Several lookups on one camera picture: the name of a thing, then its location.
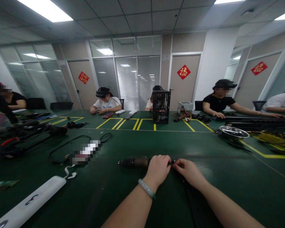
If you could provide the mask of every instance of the hand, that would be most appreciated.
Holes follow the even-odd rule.
[[[106,113],[107,112],[107,109],[101,109],[98,111],[98,113]]]
[[[143,180],[154,193],[170,171],[171,166],[168,165],[168,162],[171,162],[169,155],[155,155],[150,161],[147,174]]]
[[[208,184],[199,168],[192,161],[179,159],[174,163],[173,168],[182,174],[191,186],[199,191]]]
[[[217,117],[220,117],[220,118],[222,118],[222,119],[225,119],[224,114],[221,113],[221,112],[216,112],[216,113],[213,114],[213,116],[217,116]]]
[[[90,108],[90,113],[92,113],[93,115],[96,114],[96,109],[95,108]]]

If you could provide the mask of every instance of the workbench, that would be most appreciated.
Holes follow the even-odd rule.
[[[195,162],[212,185],[265,227],[285,227],[285,156],[273,154],[271,145],[263,145],[254,137],[244,139],[245,147],[253,152],[251,155],[231,147],[213,132],[224,122],[211,121],[209,126],[198,120],[173,122],[177,117],[175,112],[170,112],[169,124],[156,125],[152,113],[147,111],[137,112],[130,120],[123,119],[129,111],[107,120],[87,110],[50,112],[59,117],[41,120],[41,123],[64,126],[70,117],[71,121],[90,124],[68,130],[66,136],[50,139],[22,157],[0,157],[0,181],[20,180],[0,192],[0,217],[51,177],[65,176],[65,166],[48,162],[51,150],[80,135],[99,140],[103,134],[112,133],[113,138],[101,146],[88,165],[70,169],[77,172],[76,178],[68,180],[23,228],[100,227],[147,172],[123,168],[117,162],[159,154],[169,155],[172,160],[184,158]],[[87,139],[81,138],[75,145],[63,147],[53,157],[64,158],[80,143],[87,143]],[[156,193],[146,227],[180,226],[194,227],[194,222],[183,181],[171,169]]]

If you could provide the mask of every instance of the small white device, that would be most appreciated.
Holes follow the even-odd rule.
[[[135,113],[137,113],[137,110],[129,112],[129,114],[135,114]]]
[[[119,111],[115,112],[115,114],[119,116],[119,115],[122,114],[123,112],[125,112],[125,110],[122,109],[122,110],[119,110]]]
[[[0,228],[19,228],[42,207],[62,186],[66,179],[53,176],[0,218]]]

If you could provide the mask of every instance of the white power strip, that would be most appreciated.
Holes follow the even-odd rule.
[[[0,228],[19,228],[40,207],[42,207],[67,181],[59,176],[53,176],[36,191],[22,200],[13,209],[0,218]]]
[[[135,114],[135,113],[137,113],[137,110],[129,112],[129,114]]]
[[[120,114],[122,114],[123,112],[125,112],[125,110],[119,110],[119,111],[117,111],[117,112],[115,112],[115,114],[117,114],[117,115],[120,115]]]

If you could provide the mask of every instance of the metal bowl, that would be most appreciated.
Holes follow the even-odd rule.
[[[219,129],[222,131],[223,136],[232,140],[239,141],[240,139],[248,138],[250,136],[246,131],[235,127],[220,126]]]

